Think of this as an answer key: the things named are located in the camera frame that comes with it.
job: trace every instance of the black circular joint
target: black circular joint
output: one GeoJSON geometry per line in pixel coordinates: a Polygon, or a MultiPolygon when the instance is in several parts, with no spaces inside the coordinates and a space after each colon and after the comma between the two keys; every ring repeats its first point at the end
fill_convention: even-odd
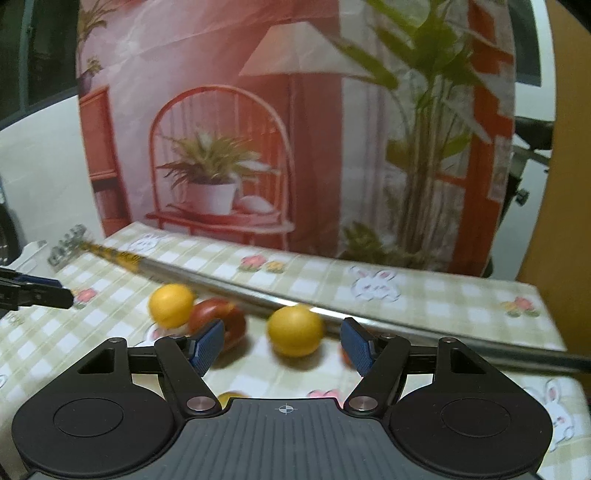
{"type": "Polygon", "coordinates": [[[12,438],[29,468],[58,478],[120,475],[158,455],[172,438],[170,407],[152,391],[134,384],[94,395],[62,388],[41,390],[13,419],[12,438]]]}
{"type": "Polygon", "coordinates": [[[62,432],[73,437],[98,437],[109,433],[123,420],[117,403],[104,398],[81,398],[62,406],[53,422],[62,432]]]}
{"type": "Polygon", "coordinates": [[[498,435],[511,424],[509,412],[498,403],[482,398],[463,398],[448,403],[441,417],[446,427],[474,438],[498,435]]]}
{"type": "Polygon", "coordinates": [[[389,423],[400,450],[453,478],[506,479],[537,469],[552,437],[544,407],[526,393],[470,397],[429,385],[402,398],[389,423]]]}

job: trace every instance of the table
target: table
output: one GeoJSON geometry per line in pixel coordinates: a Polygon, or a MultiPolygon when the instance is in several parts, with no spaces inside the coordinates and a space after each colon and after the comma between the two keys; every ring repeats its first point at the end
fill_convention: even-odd
{"type": "MultiPolygon", "coordinates": [[[[318,301],[353,314],[393,318],[451,334],[564,349],[538,292],[524,284],[397,270],[388,280],[400,293],[396,301],[365,300],[355,297],[355,275],[361,269],[372,276],[378,267],[188,237],[140,223],[105,244],[247,286],[289,293],[308,304],[318,301]],[[241,271],[241,261],[252,255],[284,262],[284,272],[270,273],[264,267],[254,273],[241,271]],[[502,302],[515,297],[530,301],[538,316],[508,316],[502,302]]],[[[57,277],[68,288],[92,288],[97,295],[81,310],[30,307],[0,320],[0,461],[12,475],[23,471],[10,439],[10,422],[18,407],[106,338],[124,337],[129,345],[137,345],[151,329],[147,303],[158,283],[92,254],[81,255],[57,277]]],[[[359,381],[359,375],[343,364],[334,338],[325,338],[311,357],[288,361],[270,349],[263,319],[249,317],[248,327],[248,340],[221,357],[205,376],[215,394],[241,391],[253,397],[294,398],[312,390],[337,389],[344,399],[359,381]]],[[[554,449],[546,454],[540,475],[545,480],[591,478],[591,419],[581,386],[568,377],[509,376],[542,403],[549,387],[549,393],[558,396],[547,409],[562,412],[567,426],[572,421],[566,434],[564,427],[555,429],[554,449]]],[[[430,380],[429,375],[410,377],[405,393],[430,380]]],[[[158,391],[151,377],[136,376],[135,381],[158,391]]]]}

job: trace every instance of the pink wall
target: pink wall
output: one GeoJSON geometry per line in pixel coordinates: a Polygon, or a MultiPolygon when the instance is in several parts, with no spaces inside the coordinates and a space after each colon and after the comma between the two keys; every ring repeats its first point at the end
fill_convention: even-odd
{"type": "MultiPolygon", "coordinates": [[[[88,7],[89,1],[83,4],[88,7]]],[[[93,88],[109,85],[116,148],[132,219],[153,210],[148,133],[158,111],[185,90],[226,84],[270,103],[288,125],[288,77],[239,77],[270,26],[310,21],[339,32],[337,0],[134,0],[92,32],[83,62],[96,55],[104,70],[93,88]]],[[[296,78],[297,216],[290,249],[334,255],[338,236],[342,100],[339,76],[296,78]]]]}

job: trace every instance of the wooden cabinet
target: wooden cabinet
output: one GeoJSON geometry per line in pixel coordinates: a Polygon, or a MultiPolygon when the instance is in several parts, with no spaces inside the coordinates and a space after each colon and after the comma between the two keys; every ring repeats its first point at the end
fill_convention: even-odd
{"type": "Polygon", "coordinates": [[[80,98],[80,121],[96,207],[109,236],[129,225],[131,215],[115,148],[108,86],[80,98]]]}

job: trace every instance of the red apple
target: red apple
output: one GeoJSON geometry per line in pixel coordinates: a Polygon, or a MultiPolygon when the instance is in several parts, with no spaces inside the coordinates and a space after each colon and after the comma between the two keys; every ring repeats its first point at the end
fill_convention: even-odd
{"type": "Polygon", "coordinates": [[[196,333],[215,319],[221,320],[225,328],[222,352],[236,346],[246,335],[244,312],[232,302],[218,297],[200,301],[193,307],[188,322],[189,334],[196,333]]]}

